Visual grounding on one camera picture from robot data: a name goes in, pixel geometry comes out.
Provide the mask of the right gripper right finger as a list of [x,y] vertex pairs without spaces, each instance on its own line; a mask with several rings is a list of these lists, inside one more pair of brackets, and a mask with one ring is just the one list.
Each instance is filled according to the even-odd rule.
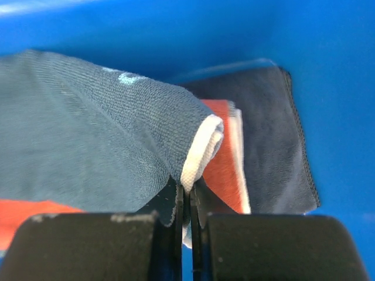
[[213,280],[213,242],[209,228],[209,217],[234,214],[234,210],[209,189],[203,178],[194,183],[189,198],[193,280]]

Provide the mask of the light blue patterned towel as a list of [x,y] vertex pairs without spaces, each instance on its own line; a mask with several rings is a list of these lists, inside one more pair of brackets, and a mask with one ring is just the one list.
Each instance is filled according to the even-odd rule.
[[57,53],[1,58],[1,249],[39,213],[136,211],[186,191],[223,120],[183,87]]

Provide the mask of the brown towel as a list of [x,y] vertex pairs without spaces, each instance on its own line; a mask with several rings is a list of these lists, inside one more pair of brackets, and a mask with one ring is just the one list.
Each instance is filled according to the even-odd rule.
[[[241,110],[228,100],[203,100],[223,120],[224,138],[206,166],[206,184],[235,212],[249,214],[250,201],[244,175],[243,120]],[[30,216],[43,213],[82,213],[83,210],[53,201],[1,200],[1,256],[18,227]]]

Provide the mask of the dark grey-blue towel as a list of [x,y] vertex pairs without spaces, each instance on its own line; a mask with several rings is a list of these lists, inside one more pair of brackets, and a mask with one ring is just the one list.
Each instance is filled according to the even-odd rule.
[[305,214],[320,206],[290,74],[262,67],[184,83],[198,98],[241,110],[244,174],[254,214]]

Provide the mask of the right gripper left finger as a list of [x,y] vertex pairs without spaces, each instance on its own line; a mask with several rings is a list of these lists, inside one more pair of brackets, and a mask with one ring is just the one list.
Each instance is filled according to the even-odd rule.
[[182,279],[183,187],[173,178],[137,214],[158,217],[152,238],[148,280]]

